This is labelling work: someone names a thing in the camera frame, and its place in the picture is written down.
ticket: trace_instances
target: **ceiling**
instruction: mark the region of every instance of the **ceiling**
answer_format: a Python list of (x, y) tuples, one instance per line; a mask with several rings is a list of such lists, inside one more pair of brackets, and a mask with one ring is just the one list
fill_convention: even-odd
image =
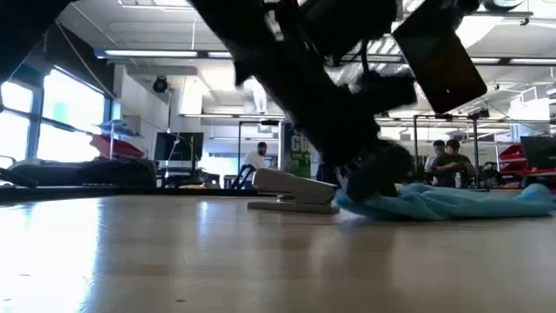
[[(404, 0), (406, 8), (410, 1), (413, 0)], [(147, 10), (123, 8), (122, 4), (183, 7), (187, 2), (186, 0), (79, 1), (72, 3), (66, 9), (60, 16), (60, 20), (94, 48), (225, 50), (222, 43), (194, 10)], [(469, 32), (471, 34), (481, 31), (484, 34), (480, 35), (478, 41), (475, 40), (476, 43), (469, 45), (469, 55), (556, 57), (556, 4), (531, 0), (516, 10), (532, 11), (531, 22), (527, 26), (520, 26), (522, 18), (503, 20), (501, 18), (497, 26), (489, 27), (488, 30), (471, 29)], [(462, 42), (466, 41), (461, 35), (460, 37)], [(142, 79), (154, 79), (157, 73), (153, 69), (158, 66), (196, 67), (198, 77), (210, 90), (213, 100), (211, 105), (243, 106), (246, 102), (245, 96), (235, 89), (234, 68), (230, 61), (158, 58), (128, 60), (125, 63), (138, 69), (140, 72), (136, 75)], [(399, 66), (380, 65), (379, 69), (388, 73), (397, 67)], [(543, 67), (482, 66), (479, 67), (479, 71), (489, 85), (489, 89), (492, 90), (485, 99), (502, 111), (506, 110), (509, 99), (518, 95), (513, 90), (525, 90), (553, 80), (550, 68)], [(182, 80), (181, 77), (173, 77), (170, 82), (175, 85), (175, 88), (181, 88)], [(416, 109), (428, 110), (427, 102), (421, 99)]]

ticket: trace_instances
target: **stapler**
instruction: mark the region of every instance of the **stapler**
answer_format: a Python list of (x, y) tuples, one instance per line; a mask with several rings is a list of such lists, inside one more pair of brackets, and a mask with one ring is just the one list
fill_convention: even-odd
[(285, 210), (294, 212), (335, 214), (339, 209), (332, 205), (335, 185), (300, 178), (271, 169), (259, 169), (253, 185), (261, 194), (277, 195), (275, 202), (249, 202), (248, 209)]

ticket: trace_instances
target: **table surface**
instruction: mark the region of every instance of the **table surface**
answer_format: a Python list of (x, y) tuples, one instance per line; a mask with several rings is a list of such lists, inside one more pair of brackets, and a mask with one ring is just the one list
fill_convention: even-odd
[(0, 311), (554, 312), (552, 218), (370, 223), (248, 199), (0, 207)]

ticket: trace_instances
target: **blue cloth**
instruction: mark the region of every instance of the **blue cloth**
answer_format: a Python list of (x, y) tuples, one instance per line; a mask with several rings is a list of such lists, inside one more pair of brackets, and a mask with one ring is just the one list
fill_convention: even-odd
[(541, 184), (532, 184), (520, 195), (478, 192), (422, 183), (406, 186), (401, 196), (373, 196), (354, 203), (342, 191), (336, 202), (345, 210), (376, 220), (443, 221), (468, 218), (549, 216), (556, 210), (556, 197)]

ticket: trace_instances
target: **monitor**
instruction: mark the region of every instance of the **monitor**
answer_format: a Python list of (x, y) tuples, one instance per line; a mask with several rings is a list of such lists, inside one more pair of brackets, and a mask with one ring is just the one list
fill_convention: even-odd
[(426, 0), (393, 33), (417, 83), (436, 113), (487, 93), (487, 86), (453, 29), (453, 12)]
[(541, 170), (556, 169), (556, 138), (522, 137), (521, 147), (528, 167)]
[[(174, 141), (179, 138), (179, 143), (174, 148)], [(155, 160), (156, 161), (191, 161), (191, 150), (195, 146), (195, 161), (202, 157), (203, 133), (166, 133), (156, 135)]]

